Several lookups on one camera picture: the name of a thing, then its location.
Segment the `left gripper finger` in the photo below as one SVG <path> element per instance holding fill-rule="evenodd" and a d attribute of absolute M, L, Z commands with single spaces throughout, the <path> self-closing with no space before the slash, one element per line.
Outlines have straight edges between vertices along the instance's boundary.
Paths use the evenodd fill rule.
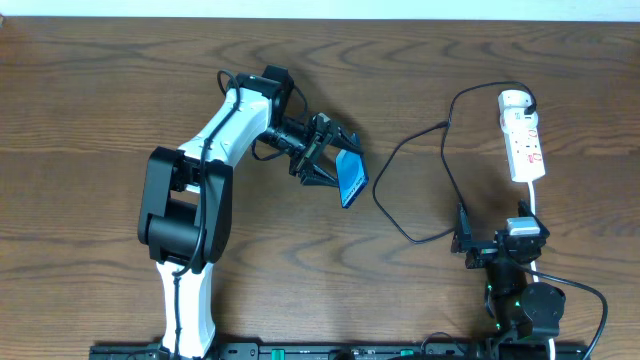
<path fill-rule="evenodd" d="M 363 153 L 358 138 L 354 134 L 349 135 L 341 126 L 332 130 L 330 145 L 354 154 Z"/>
<path fill-rule="evenodd" d="M 300 180 L 303 186 L 339 187 L 336 177 L 314 163 L 308 163 L 303 167 L 300 171 Z"/>

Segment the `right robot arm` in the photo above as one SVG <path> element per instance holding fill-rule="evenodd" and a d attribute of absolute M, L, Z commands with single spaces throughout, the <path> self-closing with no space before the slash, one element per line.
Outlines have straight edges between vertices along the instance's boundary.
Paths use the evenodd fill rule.
<path fill-rule="evenodd" d="M 486 272 L 485 307 L 496 322 L 496 333 L 478 346 L 485 359 L 556 359 L 566 296 L 549 283 L 530 281 L 530 263 L 537 260 L 549 237 L 548 229 L 530 206 L 518 203 L 518 215 L 491 240 L 476 240 L 463 205 L 451 245 L 466 255 L 468 269 Z"/>

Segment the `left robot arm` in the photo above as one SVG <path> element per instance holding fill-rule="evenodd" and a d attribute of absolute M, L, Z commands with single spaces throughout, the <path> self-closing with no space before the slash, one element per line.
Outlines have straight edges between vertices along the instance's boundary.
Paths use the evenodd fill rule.
<path fill-rule="evenodd" d="M 232 227 L 234 170 L 258 142 L 290 158 L 304 186 L 338 190 L 349 208 L 369 181 L 357 134 L 324 113 L 306 122 L 286 114 L 297 87 L 287 69 L 231 74 L 211 120 L 176 149 L 156 148 L 145 175 L 137 234 L 164 288 L 166 330 L 158 346 L 167 359 L 203 359 L 214 348 L 214 265 Z"/>

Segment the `blue smartphone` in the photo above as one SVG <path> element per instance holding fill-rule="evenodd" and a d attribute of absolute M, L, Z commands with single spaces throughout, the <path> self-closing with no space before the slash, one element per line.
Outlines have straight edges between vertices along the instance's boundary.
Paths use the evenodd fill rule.
<path fill-rule="evenodd" d="M 335 165 L 341 206 L 348 209 L 369 181 L 364 155 L 343 149 L 336 156 Z"/>

